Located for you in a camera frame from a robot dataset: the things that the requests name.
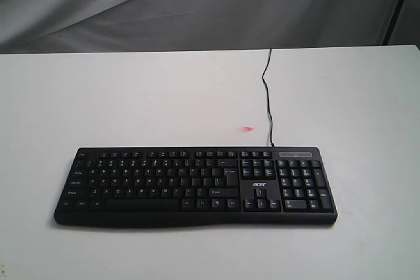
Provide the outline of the red mark sticker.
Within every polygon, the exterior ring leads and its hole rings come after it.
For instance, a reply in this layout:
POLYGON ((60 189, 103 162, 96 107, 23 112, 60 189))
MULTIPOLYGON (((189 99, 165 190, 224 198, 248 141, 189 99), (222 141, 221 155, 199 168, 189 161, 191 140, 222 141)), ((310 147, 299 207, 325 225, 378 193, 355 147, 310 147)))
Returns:
POLYGON ((240 131, 241 132, 252 132, 252 131, 254 131, 254 128, 253 127, 241 127, 240 131))

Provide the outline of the black acer keyboard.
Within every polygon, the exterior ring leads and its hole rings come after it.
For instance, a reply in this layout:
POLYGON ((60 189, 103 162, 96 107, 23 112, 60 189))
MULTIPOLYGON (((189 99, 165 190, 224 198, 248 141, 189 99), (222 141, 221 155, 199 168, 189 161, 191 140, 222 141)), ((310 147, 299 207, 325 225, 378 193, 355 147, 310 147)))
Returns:
POLYGON ((332 225, 315 147, 80 148, 56 223, 96 228, 332 225))

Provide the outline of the grey backdrop cloth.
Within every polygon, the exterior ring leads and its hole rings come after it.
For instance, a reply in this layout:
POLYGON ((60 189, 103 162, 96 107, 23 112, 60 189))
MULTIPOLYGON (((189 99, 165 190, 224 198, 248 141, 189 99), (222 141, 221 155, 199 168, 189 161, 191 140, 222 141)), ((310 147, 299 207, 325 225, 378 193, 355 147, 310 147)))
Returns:
POLYGON ((399 0, 1 0, 1 52, 380 45, 399 0))

